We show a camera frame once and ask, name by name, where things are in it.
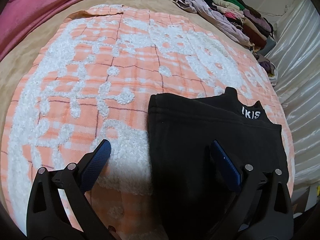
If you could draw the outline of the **black KISS garment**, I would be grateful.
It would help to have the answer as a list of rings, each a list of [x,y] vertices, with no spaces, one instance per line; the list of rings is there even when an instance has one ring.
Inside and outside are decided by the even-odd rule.
[[[291,239],[281,126],[260,102],[152,95],[152,206],[169,239]]]

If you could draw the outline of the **bag of clothes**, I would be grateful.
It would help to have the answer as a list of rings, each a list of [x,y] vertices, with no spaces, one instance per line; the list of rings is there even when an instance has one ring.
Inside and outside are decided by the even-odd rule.
[[[266,57],[264,57],[261,54],[256,54],[255,58],[257,62],[264,68],[264,70],[267,72],[269,81],[271,85],[274,87],[276,86],[278,82],[278,71],[276,66]]]

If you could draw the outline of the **folded clothes pile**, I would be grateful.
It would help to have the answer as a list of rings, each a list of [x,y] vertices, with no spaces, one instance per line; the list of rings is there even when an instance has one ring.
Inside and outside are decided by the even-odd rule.
[[[273,25],[243,0],[204,0],[211,9],[225,16],[253,44],[253,51],[261,53],[273,37]]]

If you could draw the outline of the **orange white plaid blanket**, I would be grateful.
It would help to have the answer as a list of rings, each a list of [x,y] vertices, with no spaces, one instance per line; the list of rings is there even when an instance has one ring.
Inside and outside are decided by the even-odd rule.
[[[96,5],[69,16],[41,47],[5,112],[1,184],[9,214],[26,230],[31,185],[41,167],[77,162],[103,139],[107,168],[86,194],[125,239],[165,239],[150,216],[147,112],[153,94],[220,95],[260,101],[282,126],[293,189],[292,135],[278,97],[252,53],[178,15]]]

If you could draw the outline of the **white satin curtain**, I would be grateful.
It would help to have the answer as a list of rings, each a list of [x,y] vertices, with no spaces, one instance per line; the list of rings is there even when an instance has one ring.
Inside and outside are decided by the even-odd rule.
[[[319,181],[319,13],[311,0],[294,0],[274,26],[276,94],[293,141],[290,191]]]

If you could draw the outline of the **pink quilt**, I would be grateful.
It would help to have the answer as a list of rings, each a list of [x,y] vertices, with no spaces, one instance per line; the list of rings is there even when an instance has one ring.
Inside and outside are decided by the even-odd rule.
[[[1,59],[42,23],[81,0],[9,0],[1,12]]]

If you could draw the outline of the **lilac crumpled garment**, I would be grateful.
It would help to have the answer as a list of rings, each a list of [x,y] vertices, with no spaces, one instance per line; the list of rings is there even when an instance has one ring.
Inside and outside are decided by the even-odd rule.
[[[232,41],[244,46],[252,47],[253,44],[249,38],[234,25],[232,25],[227,18],[216,10],[212,10],[204,0],[173,0],[181,9],[196,14],[215,26],[219,31],[223,32]]]

